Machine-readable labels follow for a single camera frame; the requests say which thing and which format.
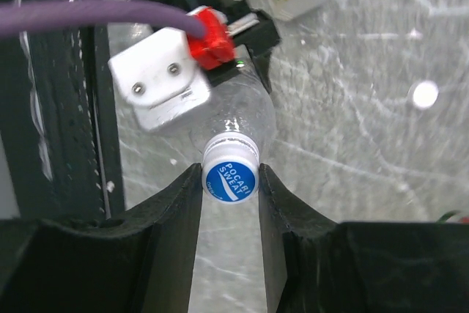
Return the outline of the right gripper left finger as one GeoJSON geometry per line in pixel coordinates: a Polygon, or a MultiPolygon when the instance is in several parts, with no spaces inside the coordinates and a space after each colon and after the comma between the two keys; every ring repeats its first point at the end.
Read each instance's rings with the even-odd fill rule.
{"type": "Polygon", "coordinates": [[[3,312],[186,312],[202,168],[108,220],[1,222],[3,312]]]}

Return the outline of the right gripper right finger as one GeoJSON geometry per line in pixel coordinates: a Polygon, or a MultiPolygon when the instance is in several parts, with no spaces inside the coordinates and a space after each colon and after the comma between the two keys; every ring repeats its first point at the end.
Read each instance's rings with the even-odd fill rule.
{"type": "Polygon", "coordinates": [[[336,223],[259,169],[269,312],[466,312],[468,227],[336,223]]]}

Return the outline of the clear plastic bottle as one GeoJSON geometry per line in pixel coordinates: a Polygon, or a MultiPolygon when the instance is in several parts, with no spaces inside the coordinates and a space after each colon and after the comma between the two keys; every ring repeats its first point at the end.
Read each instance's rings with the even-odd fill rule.
{"type": "Polygon", "coordinates": [[[205,169],[223,162],[258,168],[275,133],[273,102],[257,74],[244,71],[213,89],[189,136],[205,169]]]}

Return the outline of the blue bottle cap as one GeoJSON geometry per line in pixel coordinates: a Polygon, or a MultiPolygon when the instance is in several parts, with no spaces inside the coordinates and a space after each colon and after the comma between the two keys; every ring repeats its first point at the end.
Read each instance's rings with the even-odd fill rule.
{"type": "Polygon", "coordinates": [[[239,132],[223,132],[211,138],[202,158],[204,191],[224,204],[250,199],[259,187],[259,149],[239,132]]]}

